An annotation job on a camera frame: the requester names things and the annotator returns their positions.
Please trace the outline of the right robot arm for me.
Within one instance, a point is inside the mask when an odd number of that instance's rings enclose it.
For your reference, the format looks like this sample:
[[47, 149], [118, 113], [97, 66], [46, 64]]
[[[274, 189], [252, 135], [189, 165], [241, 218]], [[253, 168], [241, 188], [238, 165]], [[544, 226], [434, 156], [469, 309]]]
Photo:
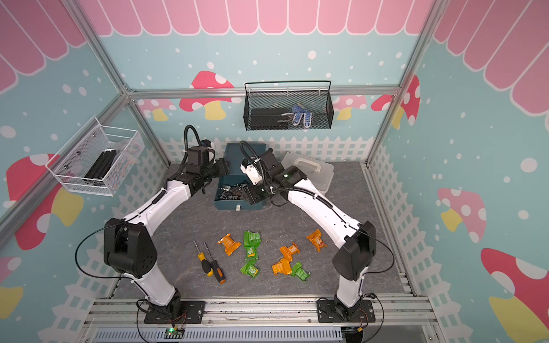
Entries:
[[239, 143], [244, 154], [241, 171], [250, 184], [242, 189], [250, 204], [280, 195], [311, 217], [338, 248], [332, 263], [340, 275], [334, 296], [334, 310], [348, 322], [363, 301], [362, 284], [377, 252], [375, 227], [360, 223], [327, 200], [303, 171], [296, 166], [283, 167], [272, 149], [257, 154], [251, 144]]

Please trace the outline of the green cookie packet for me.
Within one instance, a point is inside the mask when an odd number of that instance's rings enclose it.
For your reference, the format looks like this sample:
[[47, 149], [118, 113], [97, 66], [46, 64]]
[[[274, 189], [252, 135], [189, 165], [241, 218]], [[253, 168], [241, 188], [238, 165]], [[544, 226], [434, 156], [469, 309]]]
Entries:
[[247, 261], [258, 260], [259, 259], [257, 247], [254, 247], [254, 246], [245, 247], [245, 251], [246, 251], [246, 260]]
[[256, 260], [246, 261], [246, 263], [240, 269], [241, 273], [251, 278], [257, 277], [260, 270], [256, 267]]
[[301, 262], [296, 262], [294, 266], [291, 268], [291, 270], [292, 270], [291, 276], [297, 277], [299, 280], [303, 282], [305, 282], [310, 277], [310, 273], [303, 269], [303, 265]]
[[259, 232], [244, 232], [244, 246], [245, 247], [259, 247], [262, 240]]

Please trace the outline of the teal three-drawer cabinet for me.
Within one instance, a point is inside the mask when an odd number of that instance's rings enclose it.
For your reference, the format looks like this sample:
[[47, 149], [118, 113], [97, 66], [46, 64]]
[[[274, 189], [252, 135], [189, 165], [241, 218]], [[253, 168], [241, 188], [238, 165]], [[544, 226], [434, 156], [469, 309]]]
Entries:
[[227, 211], [261, 210], [262, 208], [251, 206], [247, 201], [243, 200], [243, 198], [237, 201], [220, 200], [222, 185], [240, 185], [242, 187], [244, 184], [252, 184], [247, 175], [240, 169], [241, 164], [245, 161], [245, 156], [237, 142], [227, 144], [224, 151], [224, 158], [230, 164], [230, 172], [228, 175], [219, 178], [214, 198], [214, 206], [218, 210]]

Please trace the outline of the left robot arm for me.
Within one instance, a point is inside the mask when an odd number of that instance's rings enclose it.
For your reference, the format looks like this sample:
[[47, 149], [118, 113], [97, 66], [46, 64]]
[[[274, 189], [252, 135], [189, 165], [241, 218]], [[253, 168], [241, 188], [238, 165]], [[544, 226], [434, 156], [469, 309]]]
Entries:
[[158, 266], [152, 237], [177, 207], [198, 191], [205, 192], [213, 179], [229, 171], [224, 159], [215, 158], [211, 141], [198, 139], [198, 145], [190, 147], [189, 131], [199, 138], [192, 125], [184, 128], [184, 158], [167, 185], [137, 210], [122, 219], [109, 220], [104, 227], [104, 263], [133, 281], [150, 308], [171, 322], [182, 316], [181, 296]]

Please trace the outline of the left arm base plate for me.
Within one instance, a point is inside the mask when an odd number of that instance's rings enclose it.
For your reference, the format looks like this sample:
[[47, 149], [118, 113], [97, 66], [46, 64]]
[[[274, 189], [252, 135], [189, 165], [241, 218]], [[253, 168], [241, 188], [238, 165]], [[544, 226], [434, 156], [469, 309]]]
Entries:
[[145, 324], [201, 324], [204, 315], [204, 301], [176, 300], [160, 307], [152, 304], [147, 309]]

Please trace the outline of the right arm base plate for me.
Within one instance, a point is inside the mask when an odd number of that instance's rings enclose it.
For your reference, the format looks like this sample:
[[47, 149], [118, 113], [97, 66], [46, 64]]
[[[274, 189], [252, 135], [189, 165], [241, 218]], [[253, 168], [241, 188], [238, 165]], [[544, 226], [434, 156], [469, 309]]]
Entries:
[[356, 305], [346, 307], [334, 299], [321, 297], [316, 301], [317, 320], [320, 323], [371, 323], [375, 322], [373, 304], [370, 300], [359, 300]]

